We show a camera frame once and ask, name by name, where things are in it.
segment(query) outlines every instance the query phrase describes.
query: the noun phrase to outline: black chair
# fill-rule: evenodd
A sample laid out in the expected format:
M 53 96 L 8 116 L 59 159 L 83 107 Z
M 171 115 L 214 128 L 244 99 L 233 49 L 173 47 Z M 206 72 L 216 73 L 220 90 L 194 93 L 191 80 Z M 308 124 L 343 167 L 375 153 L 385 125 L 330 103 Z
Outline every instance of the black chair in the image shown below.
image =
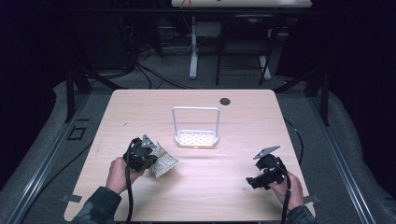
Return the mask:
M 284 26 L 281 17 L 271 15 L 236 15 L 222 24 L 219 34 L 218 69 L 216 85 L 219 85 L 220 69 L 261 69 L 264 80 L 265 70 L 271 58 L 273 45 L 276 42 L 277 32 Z M 222 57 L 225 55 L 240 55 L 238 62 L 224 66 Z M 257 56 L 258 65 L 239 65 L 249 59 L 247 55 Z M 265 65 L 260 64 L 260 57 L 265 57 Z

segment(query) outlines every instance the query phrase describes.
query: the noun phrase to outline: desk leg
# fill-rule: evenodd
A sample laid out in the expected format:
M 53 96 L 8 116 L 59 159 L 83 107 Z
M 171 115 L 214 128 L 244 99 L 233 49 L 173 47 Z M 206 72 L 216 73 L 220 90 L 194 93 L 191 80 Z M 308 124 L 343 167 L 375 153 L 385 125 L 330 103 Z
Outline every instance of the desk leg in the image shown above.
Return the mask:
M 264 56 L 260 56 L 259 60 L 260 60 L 260 66 L 264 67 L 265 63 L 266 63 L 265 57 Z M 268 66 L 267 66 L 267 69 L 265 70 L 264 80 L 266 80 L 266 81 L 271 80 L 271 74 L 270 74 L 270 70 L 268 69 Z
M 196 34 L 195 17 L 191 18 L 191 64 L 190 64 L 190 79 L 197 78 L 198 68 L 198 51 L 197 51 L 197 34 Z

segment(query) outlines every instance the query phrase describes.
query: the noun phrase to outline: white desk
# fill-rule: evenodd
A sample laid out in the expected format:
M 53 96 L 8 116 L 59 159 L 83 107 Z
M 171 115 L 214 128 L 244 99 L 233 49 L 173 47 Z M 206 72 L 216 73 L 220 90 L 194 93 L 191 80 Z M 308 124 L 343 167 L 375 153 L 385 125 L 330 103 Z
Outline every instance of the white desk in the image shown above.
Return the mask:
M 173 0 L 172 7 L 181 7 L 183 0 Z M 275 8 L 308 8 L 312 6 L 310 0 L 191 0 L 192 7 L 275 7 Z M 183 8 L 189 8 L 189 0 L 184 0 Z M 190 79 L 196 79 L 198 67 L 198 50 L 196 48 L 196 20 L 191 20 L 191 66 Z M 260 63 L 265 65 L 265 58 L 260 57 Z M 271 79 L 267 68 L 264 78 Z
M 221 98 L 231 100 L 221 105 Z M 220 109 L 219 141 L 210 149 L 180 148 L 174 138 L 172 108 L 214 106 Z M 264 221 L 280 220 L 282 205 L 271 190 L 253 189 L 246 177 L 261 172 L 253 157 L 264 147 L 300 177 L 308 195 L 276 96 L 266 90 L 126 90 L 114 91 L 73 192 L 64 218 L 71 220 L 99 186 L 108 167 L 131 140 L 147 134 L 180 160 L 169 173 L 150 171 L 133 184 L 133 221 Z M 125 220 L 128 194 L 115 215 Z

